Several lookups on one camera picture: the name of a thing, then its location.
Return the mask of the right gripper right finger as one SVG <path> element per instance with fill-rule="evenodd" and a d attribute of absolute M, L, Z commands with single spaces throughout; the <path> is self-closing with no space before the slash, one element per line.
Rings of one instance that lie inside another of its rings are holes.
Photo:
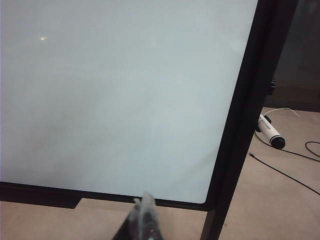
<path fill-rule="evenodd" d="M 159 226 L 157 206 L 154 197 L 145 192 L 140 203 L 139 212 L 139 239 L 163 240 Z"/>

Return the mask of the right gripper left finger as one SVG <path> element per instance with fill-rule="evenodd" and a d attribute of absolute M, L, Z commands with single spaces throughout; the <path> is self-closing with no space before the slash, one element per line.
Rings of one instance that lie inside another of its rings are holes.
<path fill-rule="evenodd" d="M 113 237 L 113 240 L 136 240 L 139 235 L 138 218 L 141 210 L 142 198 L 134 199 L 134 206 Z"/>

